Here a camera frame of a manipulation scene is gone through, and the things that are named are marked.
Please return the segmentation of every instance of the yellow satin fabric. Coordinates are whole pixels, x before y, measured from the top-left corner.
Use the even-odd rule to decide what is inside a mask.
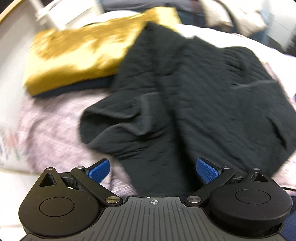
[[[148,21],[176,31],[174,8],[155,7],[131,17],[111,19],[80,29],[45,30],[28,52],[24,85],[31,95],[78,81],[115,74]]]

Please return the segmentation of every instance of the silver screw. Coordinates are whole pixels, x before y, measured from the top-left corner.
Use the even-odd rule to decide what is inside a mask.
[[[199,203],[199,202],[201,202],[201,200],[202,199],[199,196],[189,196],[187,198],[187,201],[191,202],[191,203]]]
[[[110,196],[106,198],[106,202],[108,203],[118,203],[120,201],[120,198],[117,196]]]

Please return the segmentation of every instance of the blue textured pad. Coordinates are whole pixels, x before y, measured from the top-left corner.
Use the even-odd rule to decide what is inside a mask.
[[[196,172],[205,181],[206,184],[213,181],[217,176],[219,176],[216,169],[212,168],[201,159],[197,159],[196,161]]]
[[[89,177],[97,183],[100,183],[109,174],[109,172],[110,162],[109,160],[105,160],[89,171]]]

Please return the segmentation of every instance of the wooden edge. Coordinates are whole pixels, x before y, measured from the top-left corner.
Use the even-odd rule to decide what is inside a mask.
[[[14,9],[17,8],[17,6],[22,3],[24,0],[13,0],[11,4],[8,5],[7,8],[4,9],[2,13],[0,13],[0,24],[4,21],[6,17],[8,17],[9,14],[12,13]]]

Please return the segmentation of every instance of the blue gripper pad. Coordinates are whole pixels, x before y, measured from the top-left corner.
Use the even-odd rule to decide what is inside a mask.
[[[206,184],[213,181],[217,176],[219,176],[218,170],[211,167],[208,163],[200,158],[198,158],[196,161],[196,172]]]
[[[108,159],[102,159],[85,169],[85,174],[92,180],[100,183],[110,172],[110,162]]]

